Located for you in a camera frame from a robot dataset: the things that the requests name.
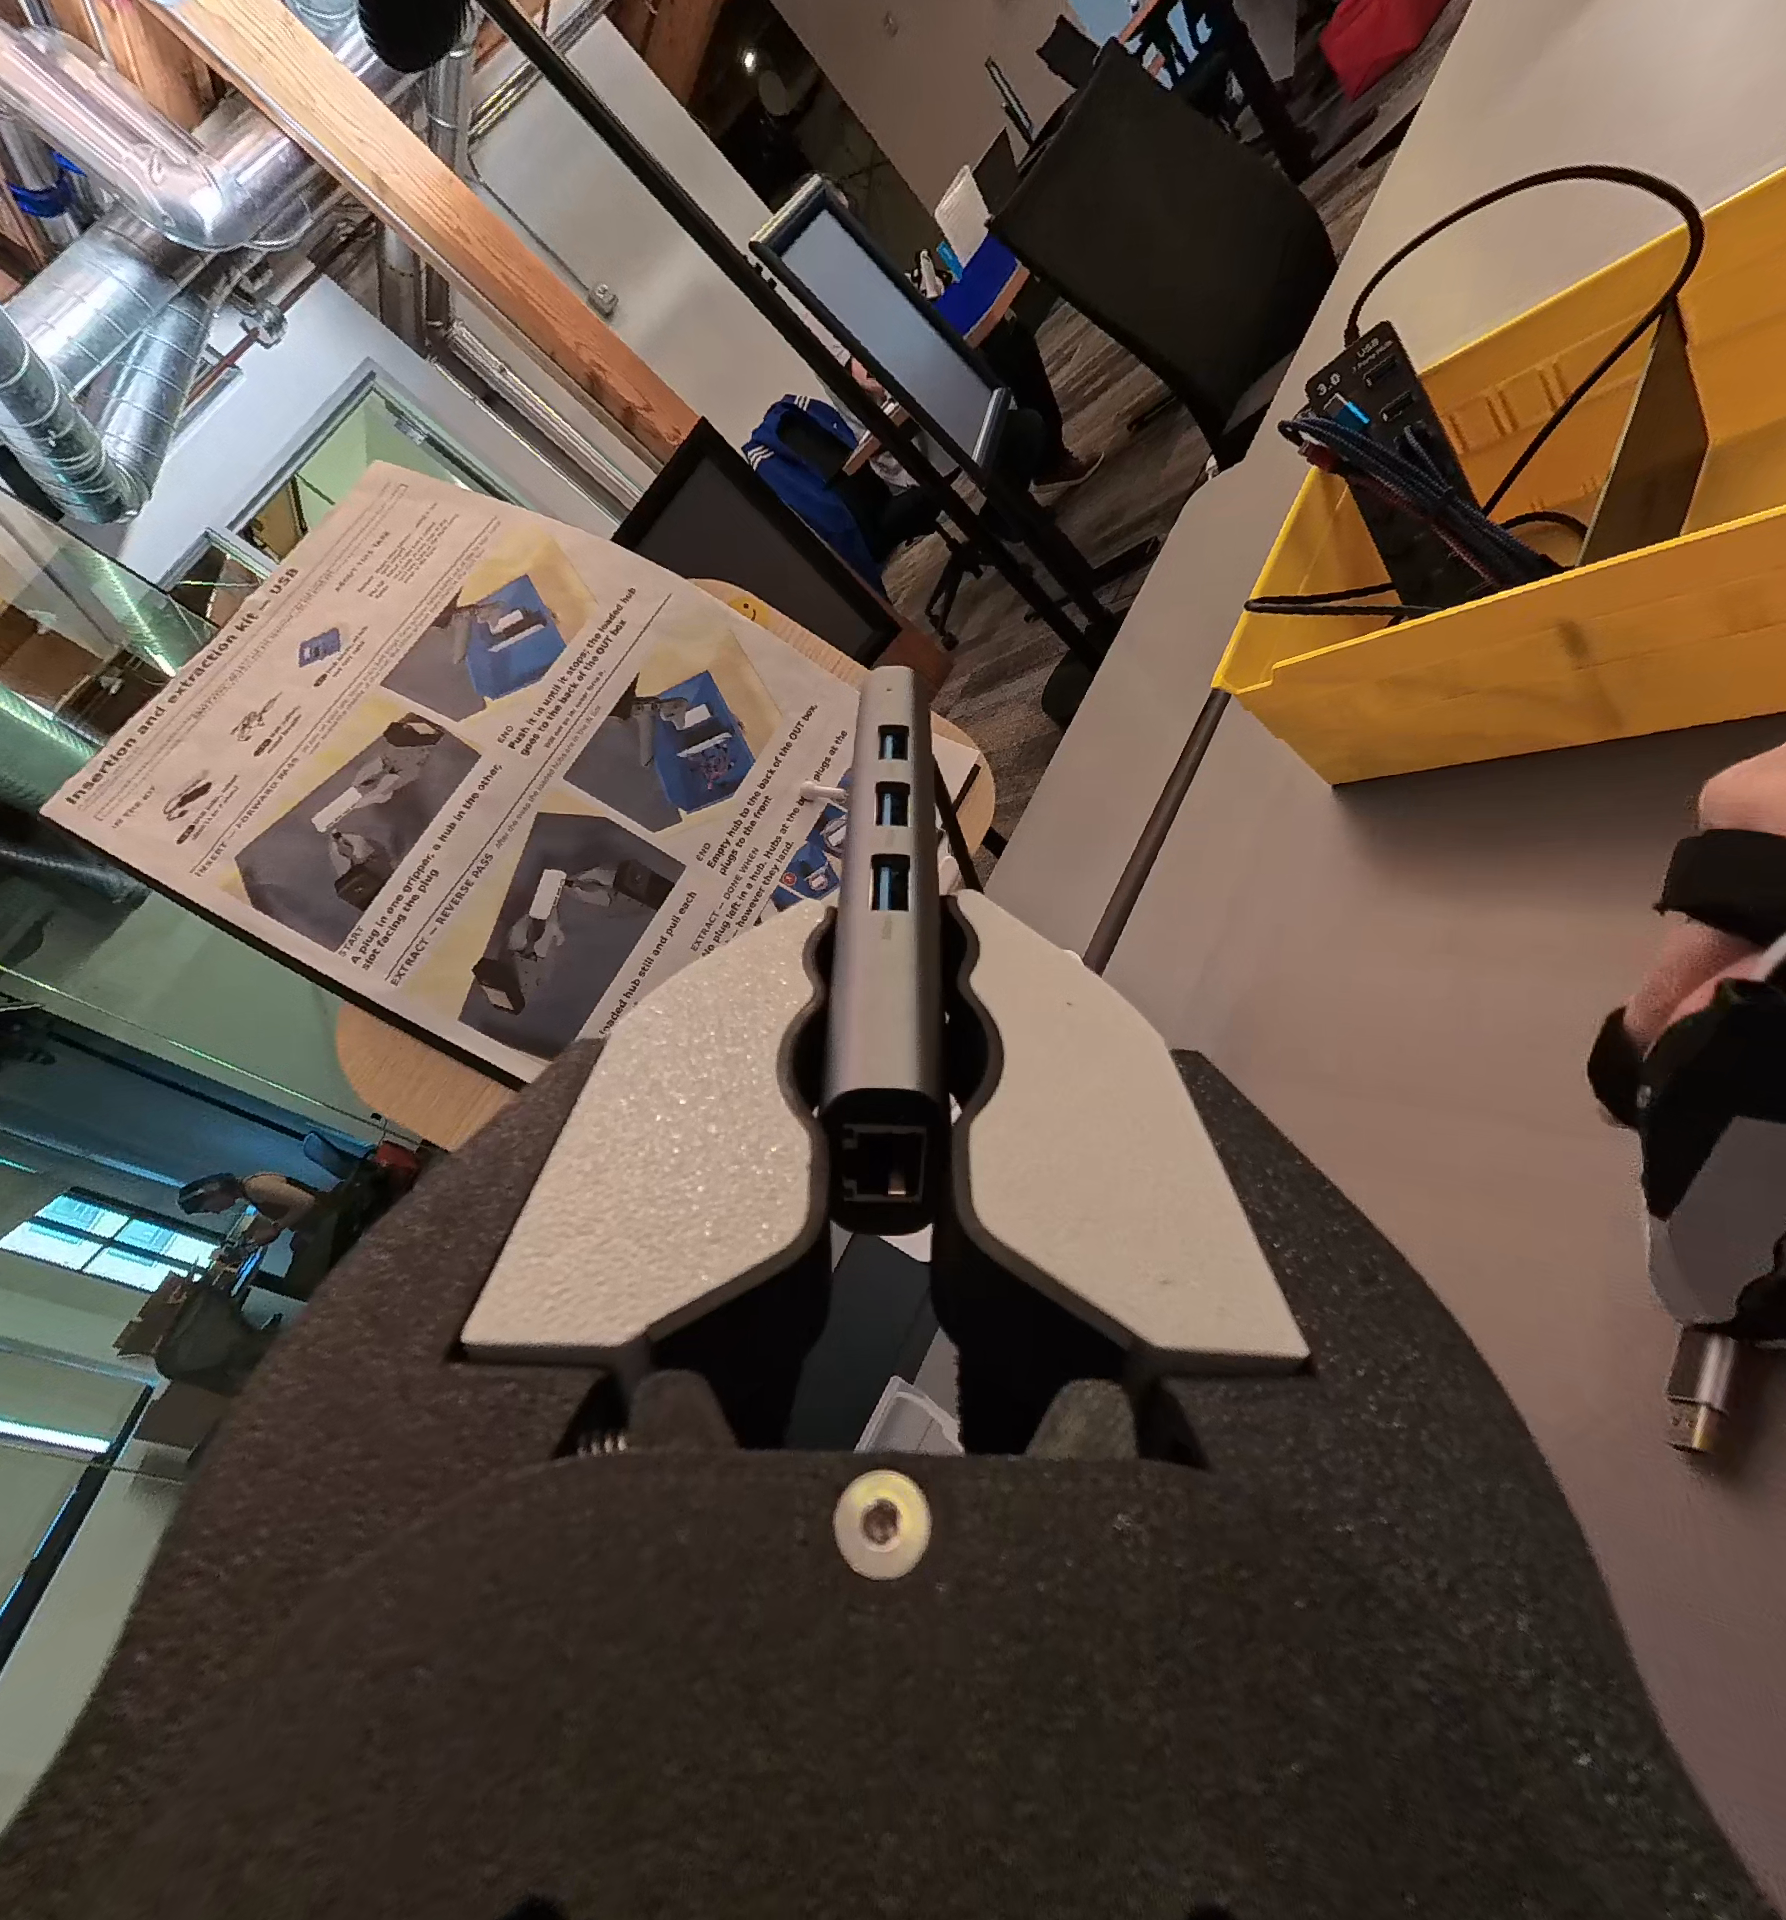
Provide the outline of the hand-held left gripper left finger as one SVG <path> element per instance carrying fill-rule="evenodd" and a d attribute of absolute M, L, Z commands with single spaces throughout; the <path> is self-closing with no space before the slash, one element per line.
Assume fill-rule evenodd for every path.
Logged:
<path fill-rule="evenodd" d="M 762 1284 L 827 1280 L 827 1147 L 794 1051 L 824 1011 L 831 920 L 802 902 L 617 1022 L 466 1319 L 466 1356 L 641 1364 Z"/>

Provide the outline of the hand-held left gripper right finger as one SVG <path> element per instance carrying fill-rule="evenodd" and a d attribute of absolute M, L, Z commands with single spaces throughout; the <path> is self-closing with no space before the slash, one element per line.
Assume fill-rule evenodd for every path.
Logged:
<path fill-rule="evenodd" d="M 950 912 L 985 1049 L 930 1232 L 940 1304 L 1013 1282 L 1135 1369 L 1303 1369 L 1309 1343 L 1161 1034 L 991 896 Z"/>

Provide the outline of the grey usb hub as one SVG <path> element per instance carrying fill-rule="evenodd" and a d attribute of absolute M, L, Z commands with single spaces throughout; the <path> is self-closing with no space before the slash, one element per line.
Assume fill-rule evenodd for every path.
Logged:
<path fill-rule="evenodd" d="M 870 672 L 848 795 L 819 1121 L 834 1221 L 900 1239 L 935 1223 L 950 1179 L 935 757 L 911 669 Z"/>

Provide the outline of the yellow plastic bin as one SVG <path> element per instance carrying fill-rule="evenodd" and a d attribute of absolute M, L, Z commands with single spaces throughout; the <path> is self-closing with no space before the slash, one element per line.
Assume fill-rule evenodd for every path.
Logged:
<path fill-rule="evenodd" d="M 1682 257 L 1660 234 L 1427 369 L 1482 495 Z M 1680 317 L 1708 433 L 1683 533 L 1403 624 L 1370 595 L 1338 618 L 1244 612 L 1213 683 L 1329 785 L 1786 712 L 1786 169 L 1713 211 Z M 1600 504 L 1645 360 L 1582 400 L 1506 515 Z M 1344 479 L 1314 472 L 1255 592 L 1378 570 Z"/>

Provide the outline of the person's right hand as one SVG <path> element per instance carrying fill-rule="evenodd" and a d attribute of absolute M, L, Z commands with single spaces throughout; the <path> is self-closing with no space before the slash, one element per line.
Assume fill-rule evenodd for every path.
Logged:
<path fill-rule="evenodd" d="M 1786 839 L 1786 741 L 1706 785 L 1699 827 L 1763 831 Z M 1672 920 L 1654 966 L 1627 1002 L 1629 1039 L 1648 1051 L 1675 1022 L 1703 1011 L 1718 982 L 1749 973 L 1759 946 L 1696 922 Z"/>

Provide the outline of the instruction sheet on stand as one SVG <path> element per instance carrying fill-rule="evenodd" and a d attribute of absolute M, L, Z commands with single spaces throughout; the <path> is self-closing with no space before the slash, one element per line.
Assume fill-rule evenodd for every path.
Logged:
<path fill-rule="evenodd" d="M 746 588 L 717 580 L 701 580 L 693 587 L 779 637 L 831 677 L 856 689 L 865 681 L 867 667 L 837 653 Z M 944 641 L 930 630 L 901 622 L 898 616 L 898 632 L 881 654 L 881 666 L 910 667 L 933 699 L 950 681 L 953 663 Z M 986 752 L 960 724 L 935 722 L 935 727 L 944 740 L 970 747 L 975 756 L 972 785 L 965 796 L 958 800 L 958 820 L 967 846 L 981 846 L 996 825 L 996 774 Z M 384 1124 L 437 1149 L 456 1150 L 463 1147 L 515 1100 L 515 1093 L 497 1080 L 488 1069 L 454 1060 L 434 1045 L 401 1034 L 387 1022 L 380 1022 L 352 1004 L 342 1006 L 338 1015 L 334 1044 L 339 1069 L 365 1106 Z"/>

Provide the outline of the printed instruction sheet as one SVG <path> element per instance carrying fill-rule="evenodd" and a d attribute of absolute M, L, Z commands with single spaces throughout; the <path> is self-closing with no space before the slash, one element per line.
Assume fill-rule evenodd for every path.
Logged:
<path fill-rule="evenodd" d="M 42 808 L 508 1087 L 789 903 L 862 676 L 378 464 Z"/>

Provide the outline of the black monitor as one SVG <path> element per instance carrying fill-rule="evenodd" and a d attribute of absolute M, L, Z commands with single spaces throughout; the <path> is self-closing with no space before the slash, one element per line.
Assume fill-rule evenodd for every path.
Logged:
<path fill-rule="evenodd" d="M 903 624 L 881 591 L 811 529 L 711 421 L 699 421 L 614 532 L 669 573 L 741 588 L 873 667 Z"/>

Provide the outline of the blue striped jacket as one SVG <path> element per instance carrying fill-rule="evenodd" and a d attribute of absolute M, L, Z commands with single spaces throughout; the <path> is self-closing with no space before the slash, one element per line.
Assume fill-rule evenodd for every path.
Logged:
<path fill-rule="evenodd" d="M 884 568 L 895 550 L 890 533 L 895 493 L 870 467 L 850 469 L 856 450 L 850 421 L 831 403 L 789 393 L 766 410 L 744 457 L 766 491 L 861 580 L 884 588 Z"/>

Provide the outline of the framed screen on stand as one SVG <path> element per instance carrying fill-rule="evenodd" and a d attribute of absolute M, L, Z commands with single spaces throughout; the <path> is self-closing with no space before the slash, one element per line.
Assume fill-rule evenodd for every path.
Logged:
<path fill-rule="evenodd" d="M 813 177 L 750 243 L 836 333 L 887 401 L 970 473 L 986 473 L 1015 407 L 1009 390 L 845 207 Z"/>

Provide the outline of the large black panel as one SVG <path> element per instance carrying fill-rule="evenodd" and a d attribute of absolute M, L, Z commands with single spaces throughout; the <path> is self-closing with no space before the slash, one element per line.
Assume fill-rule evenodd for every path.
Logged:
<path fill-rule="evenodd" d="M 1320 211 L 1109 43 L 993 232 L 1239 466 L 1338 273 Z"/>

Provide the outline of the wooden ceiling beam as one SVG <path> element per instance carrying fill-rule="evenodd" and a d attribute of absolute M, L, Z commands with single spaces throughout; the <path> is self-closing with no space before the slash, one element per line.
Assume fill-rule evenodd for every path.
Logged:
<path fill-rule="evenodd" d="M 487 306 L 655 467 L 701 413 L 571 283 L 304 22 L 278 2 L 173 2 L 158 12 L 216 74 L 456 288 Z"/>

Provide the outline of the red beanbag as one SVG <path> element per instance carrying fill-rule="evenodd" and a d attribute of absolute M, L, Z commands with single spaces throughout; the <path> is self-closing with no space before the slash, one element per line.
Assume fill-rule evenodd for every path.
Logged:
<path fill-rule="evenodd" d="M 1470 2 L 1340 2 L 1317 47 L 1340 94 L 1359 106 L 1388 82 L 1433 74 L 1470 9 Z"/>

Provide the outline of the silver insulated pipes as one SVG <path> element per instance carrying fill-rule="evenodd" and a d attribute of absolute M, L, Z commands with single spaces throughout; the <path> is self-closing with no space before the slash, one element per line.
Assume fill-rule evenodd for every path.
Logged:
<path fill-rule="evenodd" d="M 0 19 L 0 116 L 104 180 L 181 250 L 289 250 L 314 223 L 316 161 L 259 111 L 226 103 L 183 130 L 61 32 Z"/>

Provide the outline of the large round silver duct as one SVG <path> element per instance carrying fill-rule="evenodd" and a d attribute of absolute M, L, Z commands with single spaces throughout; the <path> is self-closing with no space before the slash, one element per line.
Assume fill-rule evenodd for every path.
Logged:
<path fill-rule="evenodd" d="M 66 518 L 139 517 L 252 259 L 110 214 L 0 300 L 0 446 Z"/>

